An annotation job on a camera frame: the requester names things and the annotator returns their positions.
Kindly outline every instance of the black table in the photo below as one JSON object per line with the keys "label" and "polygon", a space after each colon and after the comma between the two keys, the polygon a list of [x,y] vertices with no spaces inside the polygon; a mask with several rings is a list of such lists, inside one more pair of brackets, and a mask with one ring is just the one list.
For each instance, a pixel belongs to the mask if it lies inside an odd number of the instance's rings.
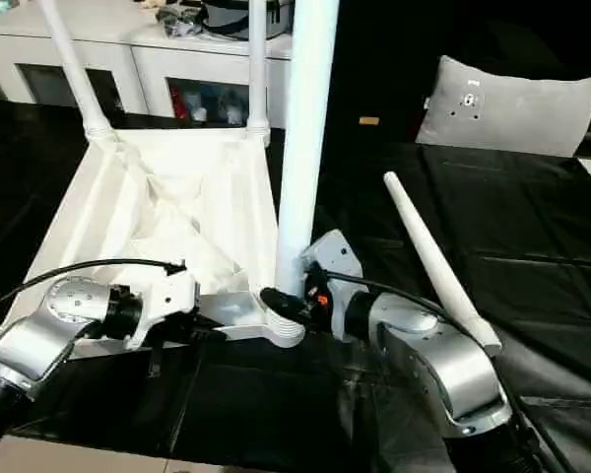
{"label": "black table", "polygon": [[[280,142],[269,154],[276,196]],[[73,110],[0,103],[0,292],[24,277],[84,150]],[[591,472],[591,177],[576,160],[327,144],[316,235],[341,229],[367,277],[431,298],[387,170],[499,331],[498,362],[527,409]],[[362,347],[202,342],[167,350],[158,378],[148,363],[139,353],[67,364],[15,434],[274,471],[452,471],[411,385]]]}

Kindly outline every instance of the orange tag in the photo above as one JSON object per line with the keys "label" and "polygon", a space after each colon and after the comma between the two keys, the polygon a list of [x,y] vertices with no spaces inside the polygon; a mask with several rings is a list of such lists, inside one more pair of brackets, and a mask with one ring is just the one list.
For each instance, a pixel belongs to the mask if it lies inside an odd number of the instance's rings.
{"label": "orange tag", "polygon": [[378,116],[361,116],[359,125],[378,126],[381,119]]}

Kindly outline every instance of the black cable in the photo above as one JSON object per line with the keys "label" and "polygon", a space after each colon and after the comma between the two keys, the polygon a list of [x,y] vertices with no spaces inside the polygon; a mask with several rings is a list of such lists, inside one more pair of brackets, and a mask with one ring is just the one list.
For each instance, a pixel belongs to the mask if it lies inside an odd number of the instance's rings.
{"label": "black cable", "polygon": [[[413,294],[407,293],[407,292],[405,292],[401,289],[395,288],[393,286],[388,286],[387,284],[378,283],[376,281],[371,281],[366,278],[361,278],[358,276],[350,276],[348,274],[343,274],[343,273],[336,273],[334,271],[326,271],[326,270],[322,270],[322,271],[323,271],[324,275],[329,279],[336,279],[339,281],[347,281],[349,283],[363,284],[364,286],[368,286],[369,288],[378,289],[381,291],[386,291],[386,292],[395,294],[395,295],[400,296],[402,298],[408,299],[409,301],[412,301],[413,303],[416,303],[416,304],[419,304],[425,308],[428,308],[429,310],[433,311],[433,313],[441,316],[448,323],[450,323],[451,325],[456,327],[458,330],[460,330],[466,336],[475,340],[473,335],[471,335],[465,327],[463,327],[457,320],[455,320],[455,318],[450,316],[446,312],[446,310],[444,310],[440,305],[436,304],[433,301],[430,301],[429,299],[421,298],[420,296],[415,296]],[[497,375],[497,378],[499,379],[501,385],[503,386],[503,390],[506,392],[506,396],[510,399],[510,406],[512,407],[514,419],[515,419],[515,422],[517,423],[517,425],[519,426],[519,429],[527,429],[527,424],[525,423],[525,419],[526,418],[529,419],[530,423],[536,429],[536,431],[539,433],[539,435],[541,436],[541,438],[543,439],[545,444],[548,446],[548,448],[550,449],[550,451],[552,452],[552,454],[554,455],[554,457],[556,458],[556,460],[558,461],[560,466],[563,468],[563,470],[567,473],[577,473],[575,468],[573,467],[573,465],[571,465],[571,462],[566,458],[566,456],[562,453],[562,451],[560,451],[560,449],[558,448],[558,446],[556,445],[554,440],[550,437],[550,435],[547,432],[547,430],[545,429],[545,427],[541,426],[541,424],[538,422],[538,420],[536,420],[531,415],[530,411],[527,408],[523,407],[524,403],[523,403],[523,400],[521,399],[521,396],[516,394],[511,389],[511,387],[505,382],[505,379],[504,379],[502,373],[500,372],[500,369],[498,369],[495,364],[492,364],[492,365],[494,367],[494,371]],[[539,453],[539,456],[545,455],[545,453],[543,451],[540,451],[538,453]],[[551,462],[543,457],[542,457],[542,462],[543,462],[543,466],[546,468],[549,467],[548,469],[550,470],[551,473],[553,473],[552,466],[550,466]]]}
{"label": "black cable", "polygon": [[429,310],[433,311],[436,315],[441,315],[442,318],[445,318],[449,321],[449,317],[447,313],[444,311],[442,307],[436,304],[434,301],[430,301],[429,299],[421,298],[420,296],[415,296],[411,293],[407,293],[401,289],[395,288],[394,286],[388,286],[387,284],[377,283],[376,281],[371,281],[366,278],[360,278],[359,276],[350,276],[348,274],[343,273],[336,273],[335,271],[326,271],[322,270],[323,274],[329,279],[337,279],[338,281],[346,281],[349,283],[356,283],[356,284],[363,284],[364,286],[368,286],[369,288],[378,289],[380,291],[385,291],[387,293],[392,293],[401,298],[408,299],[413,303],[423,306],[424,308],[428,308]]}
{"label": "black cable", "polygon": [[35,276],[34,278],[22,283],[20,286],[15,287],[11,291],[9,291],[4,296],[0,297],[0,304],[6,301],[7,299],[13,297],[15,294],[20,293],[21,291],[25,291],[28,288],[36,286],[39,283],[42,283],[48,279],[54,278],[55,276],[59,276],[61,274],[70,273],[72,271],[77,271],[79,269],[86,269],[86,268],[93,268],[97,266],[114,266],[114,265],[121,265],[121,264],[136,264],[140,266],[157,266],[163,268],[166,271],[167,275],[172,275],[175,273],[179,273],[186,269],[185,264],[174,264],[169,263],[166,261],[156,261],[154,259],[136,259],[136,258],[116,258],[116,259],[95,259],[92,261],[83,261],[81,263],[70,264],[68,266],[64,266],[62,268],[52,269],[45,273],[40,274],[39,276]]}

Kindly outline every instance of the white shelf unit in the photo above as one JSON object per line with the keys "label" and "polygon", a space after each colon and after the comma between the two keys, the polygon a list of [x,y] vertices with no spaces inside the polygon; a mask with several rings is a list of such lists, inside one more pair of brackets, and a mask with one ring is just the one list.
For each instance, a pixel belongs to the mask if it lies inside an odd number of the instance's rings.
{"label": "white shelf unit", "polygon": [[[168,38],[153,10],[128,0],[59,0],[59,9],[89,69],[109,71],[127,112],[173,117],[167,79],[245,85],[245,41],[199,34]],[[270,124],[285,128],[292,38],[267,41],[267,102]],[[19,64],[61,66],[36,2],[0,15],[0,87],[7,100],[35,103]]]}

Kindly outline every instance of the red object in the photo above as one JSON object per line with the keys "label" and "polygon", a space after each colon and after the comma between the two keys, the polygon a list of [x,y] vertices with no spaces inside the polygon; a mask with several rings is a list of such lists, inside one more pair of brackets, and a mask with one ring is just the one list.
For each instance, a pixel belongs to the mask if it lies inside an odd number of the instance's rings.
{"label": "red object", "polygon": [[328,298],[326,296],[318,296],[317,301],[323,306],[326,307],[328,305]]}
{"label": "red object", "polygon": [[182,120],[188,118],[188,110],[186,110],[186,106],[184,106],[184,102],[179,96],[179,89],[177,87],[170,88],[170,101],[173,103],[175,118]]}

